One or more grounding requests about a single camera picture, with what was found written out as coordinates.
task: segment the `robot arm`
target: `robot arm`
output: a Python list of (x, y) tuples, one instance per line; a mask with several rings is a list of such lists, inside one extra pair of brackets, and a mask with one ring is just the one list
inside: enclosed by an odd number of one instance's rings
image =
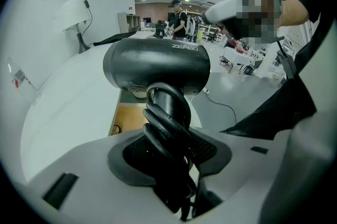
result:
[(225, 27), (237, 40), (254, 38), (257, 44), (275, 42), (275, 19), (282, 13), (281, 0), (224, 0), (202, 14), (207, 24)]

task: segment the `black hair dryer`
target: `black hair dryer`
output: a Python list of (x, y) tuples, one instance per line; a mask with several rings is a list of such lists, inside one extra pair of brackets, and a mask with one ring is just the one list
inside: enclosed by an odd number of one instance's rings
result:
[(210, 58), (202, 45), (169, 39), (126, 38), (107, 50), (103, 70), (115, 87), (146, 92), (154, 82), (195, 95), (206, 85)]

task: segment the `wooden floor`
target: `wooden floor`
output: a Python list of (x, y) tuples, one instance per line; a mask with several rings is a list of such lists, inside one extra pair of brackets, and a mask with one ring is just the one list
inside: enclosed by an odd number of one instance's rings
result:
[(147, 119), (143, 115), (145, 104), (120, 104), (113, 125), (118, 125), (122, 132), (142, 129)]

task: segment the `white lamp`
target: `white lamp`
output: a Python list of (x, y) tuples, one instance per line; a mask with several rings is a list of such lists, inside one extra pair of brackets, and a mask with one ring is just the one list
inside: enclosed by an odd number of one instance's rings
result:
[(90, 47), (84, 43), (82, 34), (78, 30), (78, 25), (80, 23), (86, 23), (91, 19), (88, 8), (89, 3), (87, 0), (70, 0), (65, 2), (61, 7), (61, 29), (62, 31), (65, 31), (76, 27), (77, 39), (80, 43), (80, 49), (78, 51), (79, 54), (90, 49)]

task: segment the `black cable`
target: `black cable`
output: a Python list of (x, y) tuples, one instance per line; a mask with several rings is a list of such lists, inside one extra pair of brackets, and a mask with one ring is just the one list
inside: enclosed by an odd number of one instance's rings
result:
[[(219, 103), (216, 103), (216, 102), (212, 101), (212, 100), (209, 98), (208, 94), (206, 94), (206, 97), (207, 97), (207, 99), (209, 99), (209, 100), (210, 100), (211, 102), (213, 102), (214, 104), (219, 104)], [(229, 105), (227, 105), (227, 104), (219, 104), (219, 105), (227, 106), (227, 107), (229, 107), (229, 108), (233, 111), (234, 118), (235, 118), (235, 124), (237, 124), (237, 121), (236, 121), (236, 113), (235, 113), (234, 109), (233, 109), (232, 107), (230, 107)]]
[(283, 49), (282, 49), (282, 46), (281, 46), (280, 41), (278, 41), (277, 44), (279, 45), (279, 48), (280, 48), (280, 50), (281, 50), (283, 56), (285, 56), (286, 58), (288, 58), (287, 55), (286, 55), (286, 53), (285, 53), (285, 52), (283, 51)]
[(191, 201), (190, 199), (184, 199), (183, 204), (181, 206), (181, 221), (187, 221), (187, 217), (189, 216), (190, 213), (190, 208), (191, 208)]
[[(170, 94), (181, 107), (181, 114), (184, 116), (184, 126), (180, 125), (173, 117), (167, 114), (159, 105), (153, 103), (151, 92), (153, 90), (161, 90)], [(155, 82), (148, 86), (146, 90), (146, 109), (143, 114), (149, 123), (144, 124), (143, 131), (152, 145), (170, 164), (170, 169), (180, 177), (186, 192), (186, 197), (190, 198), (195, 195), (196, 186), (192, 178), (189, 176), (189, 166), (191, 163), (191, 152), (189, 148), (193, 143), (189, 126), (191, 123), (191, 110), (189, 104), (184, 98), (183, 93), (176, 87), (162, 82)]]
[(85, 31), (90, 27), (91, 23), (93, 22), (93, 14), (91, 13), (90, 8), (88, 8), (88, 10), (89, 10), (89, 12), (90, 12), (90, 14), (91, 14), (91, 21), (90, 21), (89, 25), (87, 26), (87, 28), (83, 31), (82, 37), (83, 37)]

